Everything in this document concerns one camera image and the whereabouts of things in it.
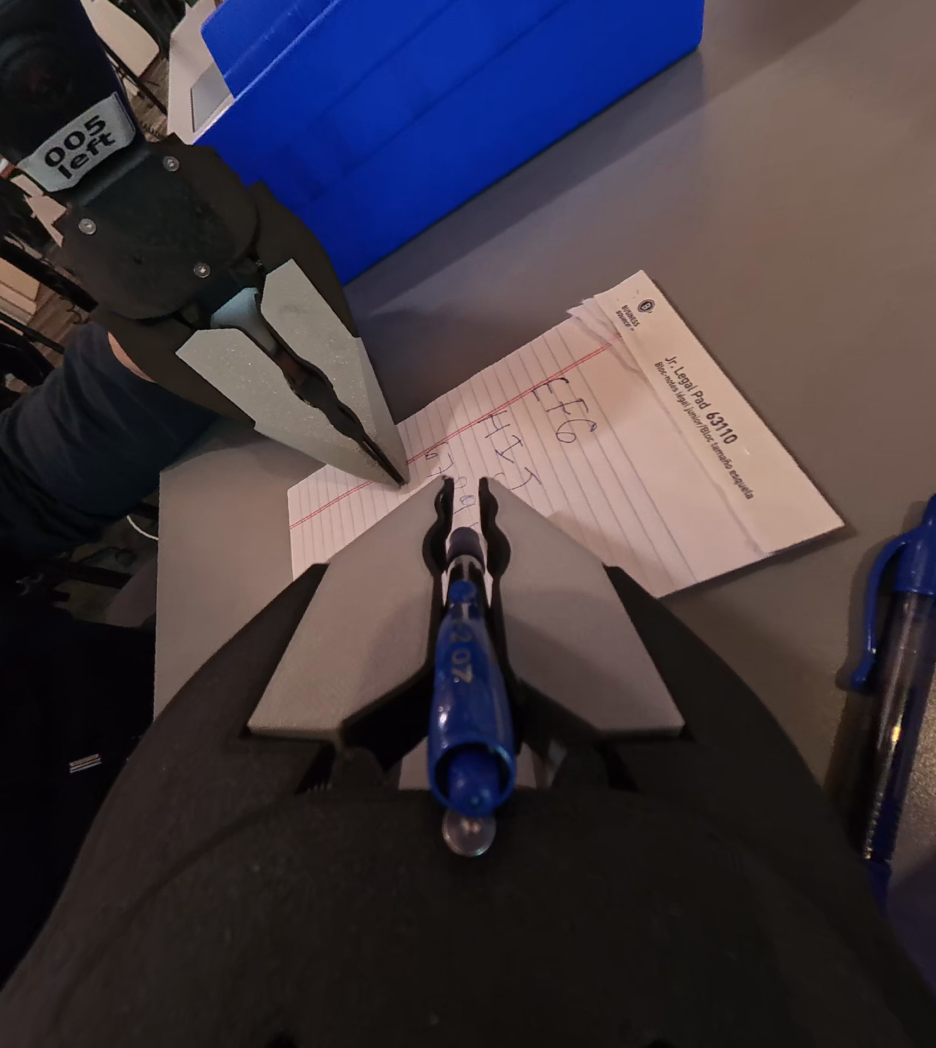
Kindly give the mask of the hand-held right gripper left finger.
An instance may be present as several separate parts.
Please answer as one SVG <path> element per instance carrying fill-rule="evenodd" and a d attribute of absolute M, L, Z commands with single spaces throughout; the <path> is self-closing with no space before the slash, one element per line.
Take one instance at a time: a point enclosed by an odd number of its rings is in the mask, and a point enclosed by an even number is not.
<path fill-rule="evenodd" d="M 251 735 L 366 749 L 385 770 L 411 754 L 427 732 L 445 552 L 439 478 L 330 559 Z"/>

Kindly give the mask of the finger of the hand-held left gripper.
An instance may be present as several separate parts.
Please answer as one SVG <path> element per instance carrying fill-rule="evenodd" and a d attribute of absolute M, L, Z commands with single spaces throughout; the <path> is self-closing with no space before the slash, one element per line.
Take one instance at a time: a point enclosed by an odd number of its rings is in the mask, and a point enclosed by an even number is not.
<path fill-rule="evenodd" d="M 361 427 L 357 437 L 349 438 L 325 413 L 309 406 L 309 417 L 320 419 L 320 439 L 306 452 L 362 479 L 406 483 L 402 438 L 364 344 L 295 261 L 283 263 L 265 278 L 260 312 L 303 369 L 329 383 L 334 399 L 344 407 L 344 417 L 355 416 Z"/>
<path fill-rule="evenodd" d="M 278 364 L 237 329 L 198 331 L 177 357 L 251 417 L 255 431 L 325 465 L 389 487 L 402 486 L 324 414 L 301 400 Z"/>

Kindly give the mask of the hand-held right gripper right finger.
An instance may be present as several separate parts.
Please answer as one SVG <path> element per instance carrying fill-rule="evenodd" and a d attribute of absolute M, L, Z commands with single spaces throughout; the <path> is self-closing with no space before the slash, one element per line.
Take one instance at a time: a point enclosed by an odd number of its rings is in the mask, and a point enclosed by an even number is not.
<path fill-rule="evenodd" d="M 491 607 L 520 739 L 553 776 L 576 748 L 668 741 L 683 714 L 606 565 L 488 479 Z"/>

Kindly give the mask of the blue retractable pen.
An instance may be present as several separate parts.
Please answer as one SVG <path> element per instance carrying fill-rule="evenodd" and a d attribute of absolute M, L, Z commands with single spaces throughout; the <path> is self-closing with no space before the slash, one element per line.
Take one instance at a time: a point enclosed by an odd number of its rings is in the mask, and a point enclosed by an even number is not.
<path fill-rule="evenodd" d="M 827 792 L 885 910 L 900 820 L 936 668 L 936 494 L 920 523 L 888 541 L 864 584 L 859 657 Z"/>
<path fill-rule="evenodd" d="M 516 779 L 511 706 L 488 610 L 482 541 L 472 528 L 456 528 L 447 545 L 426 767 L 433 796 L 469 824 L 493 820 Z"/>

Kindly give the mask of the white lined notepad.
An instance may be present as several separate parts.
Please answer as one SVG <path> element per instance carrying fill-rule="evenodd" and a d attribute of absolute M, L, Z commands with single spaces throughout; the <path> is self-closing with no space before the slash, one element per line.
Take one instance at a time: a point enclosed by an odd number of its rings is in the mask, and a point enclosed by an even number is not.
<path fill-rule="evenodd" d="M 643 270 L 396 428 L 405 489 L 324 466 L 288 492 L 293 575 L 443 478 L 454 527 L 488 477 L 658 597 L 844 525 Z"/>

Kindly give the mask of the person's left forearm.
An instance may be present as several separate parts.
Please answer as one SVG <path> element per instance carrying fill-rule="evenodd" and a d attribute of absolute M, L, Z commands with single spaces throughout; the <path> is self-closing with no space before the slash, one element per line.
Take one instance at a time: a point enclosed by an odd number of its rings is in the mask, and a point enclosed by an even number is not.
<path fill-rule="evenodd" d="M 0 412 L 0 572 L 97 538 L 215 419 L 135 374 L 100 325 L 77 329 L 55 373 Z"/>

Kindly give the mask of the blue plastic bin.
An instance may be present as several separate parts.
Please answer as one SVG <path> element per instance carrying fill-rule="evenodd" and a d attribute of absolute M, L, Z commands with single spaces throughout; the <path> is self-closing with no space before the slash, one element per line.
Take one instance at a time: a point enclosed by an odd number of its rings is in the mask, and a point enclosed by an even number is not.
<path fill-rule="evenodd" d="M 349 283 L 700 44 L 702 1 L 228 1 L 199 132 Z"/>

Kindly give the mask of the person's dark clothing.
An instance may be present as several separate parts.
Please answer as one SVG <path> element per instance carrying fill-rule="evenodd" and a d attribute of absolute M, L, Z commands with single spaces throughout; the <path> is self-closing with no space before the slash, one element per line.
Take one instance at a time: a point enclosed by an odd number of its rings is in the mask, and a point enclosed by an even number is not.
<path fill-rule="evenodd" d="M 0 588 L 0 991 L 152 719 L 155 636 Z"/>

